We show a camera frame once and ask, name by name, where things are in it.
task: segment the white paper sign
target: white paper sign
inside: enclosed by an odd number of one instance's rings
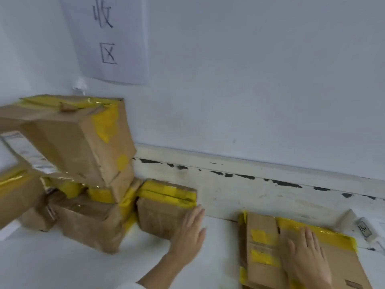
[[[83,76],[148,82],[148,0],[60,1]]]
[[[11,131],[0,135],[3,140],[36,170],[45,174],[59,172],[55,165],[49,162],[34,145],[19,131]]]

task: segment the white floor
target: white floor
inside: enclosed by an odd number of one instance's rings
[[[237,223],[206,217],[204,246],[176,278],[173,289],[239,288]],[[140,231],[125,237],[120,252],[107,255],[53,229],[48,233],[19,228],[0,242],[2,289],[114,289],[136,282],[167,252],[169,243]],[[385,283],[385,257],[360,248],[359,256],[373,289]]]

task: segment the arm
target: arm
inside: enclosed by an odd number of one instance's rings
[[[314,232],[301,228],[297,242],[289,240],[288,248],[288,264],[307,289],[333,289],[326,254]]]
[[[146,289],[168,289],[178,273],[199,253],[206,236],[201,229],[205,210],[201,205],[186,213],[168,253],[137,283]]]

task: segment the white sleeve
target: white sleeve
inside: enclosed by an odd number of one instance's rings
[[[136,283],[124,283],[119,285],[116,289],[145,289],[145,287]]]

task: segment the human hand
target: human hand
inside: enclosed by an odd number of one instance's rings
[[[201,205],[189,210],[171,239],[167,256],[181,267],[192,262],[201,250],[206,237],[206,228],[201,230],[204,216],[205,210]]]
[[[288,248],[288,265],[300,282],[308,289],[332,288],[329,263],[314,232],[302,227],[295,244],[289,239]]]

